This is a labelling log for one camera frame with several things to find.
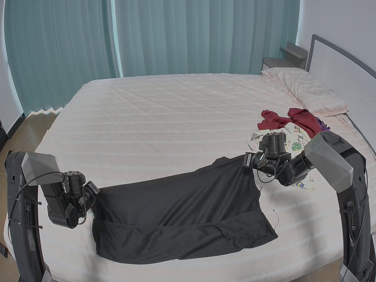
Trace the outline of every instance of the pillowcase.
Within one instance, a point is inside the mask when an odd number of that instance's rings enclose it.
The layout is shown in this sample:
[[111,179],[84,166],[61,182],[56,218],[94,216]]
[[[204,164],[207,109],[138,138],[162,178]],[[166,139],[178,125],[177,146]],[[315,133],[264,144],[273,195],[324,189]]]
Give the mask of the pillowcase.
[[345,101],[304,69],[275,67],[261,73],[278,82],[303,108],[319,118],[348,111]]

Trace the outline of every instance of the white wall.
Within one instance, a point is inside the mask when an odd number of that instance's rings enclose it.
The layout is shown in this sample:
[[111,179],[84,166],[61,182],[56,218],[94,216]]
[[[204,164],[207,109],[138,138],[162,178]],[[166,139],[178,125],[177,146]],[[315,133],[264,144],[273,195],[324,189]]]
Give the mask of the white wall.
[[376,70],[376,0],[300,0],[297,45],[314,33]]
[[16,89],[14,88],[4,40],[4,5],[0,0],[0,121],[6,133],[23,113]]

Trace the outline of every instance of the headboard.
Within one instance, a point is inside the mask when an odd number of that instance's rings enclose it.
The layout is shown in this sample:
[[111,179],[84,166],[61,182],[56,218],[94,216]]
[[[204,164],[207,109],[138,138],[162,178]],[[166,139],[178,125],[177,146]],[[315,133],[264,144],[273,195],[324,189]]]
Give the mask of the headboard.
[[354,55],[317,35],[312,35],[307,71],[347,102],[348,117],[374,151],[376,72]]

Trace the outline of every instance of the tile floor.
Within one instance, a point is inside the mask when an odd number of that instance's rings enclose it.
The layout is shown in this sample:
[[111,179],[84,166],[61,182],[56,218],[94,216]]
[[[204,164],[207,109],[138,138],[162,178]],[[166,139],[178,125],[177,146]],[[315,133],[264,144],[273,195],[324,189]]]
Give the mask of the tile floor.
[[[8,150],[20,150],[34,152],[43,139],[44,134],[50,128],[56,118],[56,114],[39,114],[27,118],[17,129],[12,139],[9,140],[0,151],[0,243],[5,244],[3,227],[7,214],[6,204],[6,174],[4,160]],[[337,282],[342,259],[320,268],[308,275],[300,277],[292,282]],[[0,281],[17,282],[19,278],[16,262],[12,257],[0,256]]]

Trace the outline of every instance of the light through curtain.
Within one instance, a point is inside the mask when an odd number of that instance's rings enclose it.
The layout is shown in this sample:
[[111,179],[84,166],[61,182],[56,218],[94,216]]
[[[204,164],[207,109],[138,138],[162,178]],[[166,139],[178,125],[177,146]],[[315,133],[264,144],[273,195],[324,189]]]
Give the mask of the light through curtain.
[[114,0],[123,76],[260,74],[295,43],[300,0]]
[[94,79],[259,74],[295,42],[300,0],[6,0],[9,67],[26,115]]

